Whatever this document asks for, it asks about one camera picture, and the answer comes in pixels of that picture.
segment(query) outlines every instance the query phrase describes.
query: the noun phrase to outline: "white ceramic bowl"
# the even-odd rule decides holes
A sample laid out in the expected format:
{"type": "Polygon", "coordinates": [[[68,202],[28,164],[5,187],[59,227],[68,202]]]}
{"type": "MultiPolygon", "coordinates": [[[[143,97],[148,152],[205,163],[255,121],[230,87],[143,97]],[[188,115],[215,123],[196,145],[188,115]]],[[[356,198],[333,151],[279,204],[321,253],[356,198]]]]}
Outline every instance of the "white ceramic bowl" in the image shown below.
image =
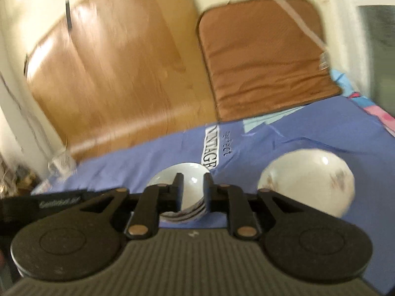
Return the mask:
{"type": "Polygon", "coordinates": [[[184,175],[184,193],[182,195],[181,211],[161,214],[161,220],[168,222],[186,222],[200,218],[206,213],[203,193],[203,176],[210,171],[198,163],[181,163],[157,173],[147,186],[157,184],[171,185],[175,175],[184,175]]]}
{"type": "Polygon", "coordinates": [[[333,153],[301,149],[273,161],[258,189],[267,188],[335,217],[344,215],[355,196],[354,176],[333,153]]]}

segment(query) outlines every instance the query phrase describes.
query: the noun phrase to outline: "brown cushion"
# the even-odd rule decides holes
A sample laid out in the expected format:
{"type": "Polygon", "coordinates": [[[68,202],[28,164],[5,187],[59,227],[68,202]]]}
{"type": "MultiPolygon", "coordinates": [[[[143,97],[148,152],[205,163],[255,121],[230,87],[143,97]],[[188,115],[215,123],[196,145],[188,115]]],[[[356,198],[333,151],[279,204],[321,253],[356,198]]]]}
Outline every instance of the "brown cushion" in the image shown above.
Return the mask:
{"type": "MultiPolygon", "coordinates": [[[[305,0],[288,0],[322,36],[320,17],[305,0]]],[[[201,48],[218,116],[231,121],[271,113],[341,93],[321,49],[273,0],[228,4],[203,14],[201,48]]]]}
{"type": "Polygon", "coordinates": [[[78,160],[216,121],[193,0],[83,0],[32,52],[28,86],[78,160]]]}

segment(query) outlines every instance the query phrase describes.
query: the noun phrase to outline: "wooden panel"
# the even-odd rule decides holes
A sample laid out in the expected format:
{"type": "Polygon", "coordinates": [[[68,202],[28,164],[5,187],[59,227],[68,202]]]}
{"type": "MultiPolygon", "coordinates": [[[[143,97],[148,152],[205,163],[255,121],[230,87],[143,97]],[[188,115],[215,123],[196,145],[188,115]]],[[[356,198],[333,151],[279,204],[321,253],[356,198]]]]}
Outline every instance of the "wooden panel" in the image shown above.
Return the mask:
{"type": "Polygon", "coordinates": [[[216,121],[192,0],[84,0],[28,65],[28,86],[77,160],[216,121]]]}

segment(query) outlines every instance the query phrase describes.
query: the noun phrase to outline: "blue tablecloth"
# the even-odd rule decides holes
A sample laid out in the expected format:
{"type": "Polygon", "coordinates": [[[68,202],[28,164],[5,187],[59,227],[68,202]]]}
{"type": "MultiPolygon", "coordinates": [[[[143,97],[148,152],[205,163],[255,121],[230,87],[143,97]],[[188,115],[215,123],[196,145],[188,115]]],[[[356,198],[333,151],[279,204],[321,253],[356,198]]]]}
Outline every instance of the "blue tablecloth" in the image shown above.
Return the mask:
{"type": "MultiPolygon", "coordinates": [[[[55,183],[51,192],[114,187],[141,192],[162,169],[197,162],[212,168],[217,183],[235,184],[253,193],[262,170],[271,161],[302,148],[331,151],[344,159],[353,172],[356,196],[344,219],[358,225],[372,239],[374,254],[364,277],[386,293],[395,282],[395,138],[376,117],[343,96],[307,105],[248,132],[242,121],[237,121],[196,128],[113,152],[82,163],[76,174],[55,183]]],[[[224,215],[215,213],[177,225],[225,226],[224,215]]]]}

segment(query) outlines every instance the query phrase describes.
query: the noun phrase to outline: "white label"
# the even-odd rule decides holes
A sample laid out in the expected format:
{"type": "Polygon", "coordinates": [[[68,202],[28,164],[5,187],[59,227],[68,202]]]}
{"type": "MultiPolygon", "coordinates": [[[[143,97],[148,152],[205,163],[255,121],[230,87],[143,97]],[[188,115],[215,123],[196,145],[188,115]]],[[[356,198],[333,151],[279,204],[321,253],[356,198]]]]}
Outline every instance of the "white label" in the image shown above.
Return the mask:
{"type": "Polygon", "coordinates": [[[73,197],[67,199],[59,199],[56,201],[41,201],[39,204],[40,209],[50,208],[50,207],[60,207],[64,205],[74,205],[80,201],[80,197],[73,197]]]}
{"type": "Polygon", "coordinates": [[[201,154],[201,164],[211,170],[219,164],[220,127],[218,125],[206,128],[204,147],[201,154]]]}

